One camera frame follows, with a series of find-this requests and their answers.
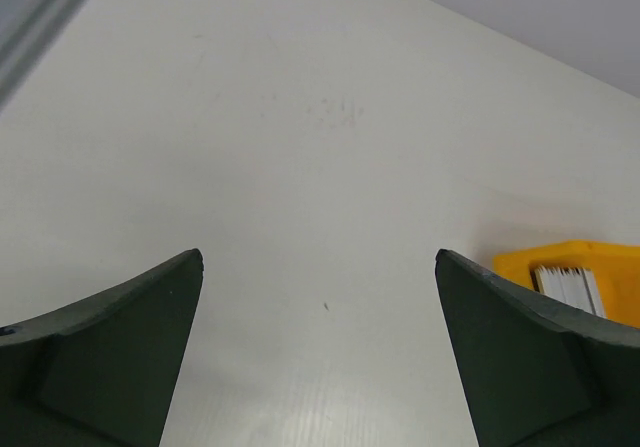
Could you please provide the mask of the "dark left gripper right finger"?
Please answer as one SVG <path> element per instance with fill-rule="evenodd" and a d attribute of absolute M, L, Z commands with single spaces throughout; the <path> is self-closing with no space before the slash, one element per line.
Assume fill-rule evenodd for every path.
<path fill-rule="evenodd" d="M 481 446 L 636 446 L 639 331 L 441 250 L 435 277 Z"/>

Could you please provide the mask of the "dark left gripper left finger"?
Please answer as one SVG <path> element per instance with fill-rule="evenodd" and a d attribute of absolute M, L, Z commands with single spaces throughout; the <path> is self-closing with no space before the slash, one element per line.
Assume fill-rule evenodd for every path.
<path fill-rule="evenodd" d="M 191 249 L 2 327 L 2 445 L 159 445 L 202 285 Z"/>

